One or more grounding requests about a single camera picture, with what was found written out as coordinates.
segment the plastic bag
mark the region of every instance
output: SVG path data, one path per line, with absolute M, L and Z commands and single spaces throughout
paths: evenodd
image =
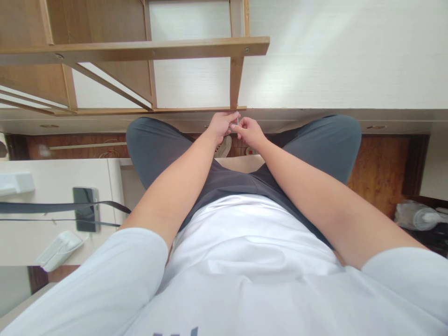
M 410 200 L 397 204 L 395 223 L 405 229 L 426 231 L 434 228 L 438 223 L 448 223 L 436 210 Z

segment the shoe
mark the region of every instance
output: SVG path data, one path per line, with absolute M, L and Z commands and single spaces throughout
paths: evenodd
M 226 137 L 224 137 L 223 142 L 221 142 L 219 145 L 216 146 L 215 155 L 213 157 L 214 158 L 227 157 L 227 155 L 229 155 L 231 147 L 232 147 L 232 138 L 230 137 L 230 135 L 227 135 Z
M 255 154 L 259 154 L 259 152 L 257 152 L 255 149 L 253 149 L 250 146 L 248 148 L 246 148 L 246 155 L 255 155 Z

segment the knee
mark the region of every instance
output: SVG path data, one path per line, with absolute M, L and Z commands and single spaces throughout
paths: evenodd
M 155 119 L 140 117 L 132 121 L 126 130 L 126 138 L 132 138 L 140 132 L 147 130 L 154 123 Z
M 361 140 L 361 126 L 355 118 L 343 114 L 336 114 L 326 118 L 328 118 L 336 132 L 359 141 Z

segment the white desk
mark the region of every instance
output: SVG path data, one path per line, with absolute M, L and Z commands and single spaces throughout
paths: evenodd
M 17 203 L 72 203 L 73 187 L 98 189 L 100 201 L 115 201 L 133 209 L 144 189 L 130 159 L 39 160 L 0 162 L 0 173 L 29 171 L 33 175 L 35 191 L 0 197 L 0 202 Z M 86 233 L 76 230 L 74 211 L 42 214 L 0 214 L 1 218 L 54 219 L 53 222 L 0 222 L 0 266 L 31 266 L 41 252 L 62 231 L 70 230 L 81 239 Z M 102 222 L 122 224 L 126 214 L 108 205 L 99 206 Z M 91 239 L 76 250 L 66 265 L 82 264 L 116 231 L 101 226 Z

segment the white t-shirt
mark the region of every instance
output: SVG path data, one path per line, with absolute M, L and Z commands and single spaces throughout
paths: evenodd
M 200 209 L 170 260 L 145 229 L 112 235 L 2 335 L 448 335 L 448 261 L 418 248 L 361 271 L 275 202 Z

